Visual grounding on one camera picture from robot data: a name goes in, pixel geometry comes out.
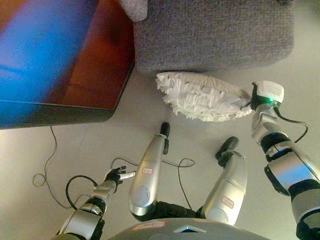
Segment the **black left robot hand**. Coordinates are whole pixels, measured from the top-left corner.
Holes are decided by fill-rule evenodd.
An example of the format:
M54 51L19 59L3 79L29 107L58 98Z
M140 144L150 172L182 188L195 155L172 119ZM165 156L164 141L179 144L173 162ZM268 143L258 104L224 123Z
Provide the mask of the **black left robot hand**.
M112 180L116 185L122 184L123 180L132 178L136 175L136 171L127 171L126 166L112 168L105 176L105 181Z

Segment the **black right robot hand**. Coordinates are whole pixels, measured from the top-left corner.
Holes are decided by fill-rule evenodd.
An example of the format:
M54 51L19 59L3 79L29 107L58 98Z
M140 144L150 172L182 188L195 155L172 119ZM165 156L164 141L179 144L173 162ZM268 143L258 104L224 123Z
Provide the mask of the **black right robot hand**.
M263 104L271 104L279 107L284 100L284 87L273 81L254 81L252 83L252 97L250 101L250 108L256 110L258 106Z

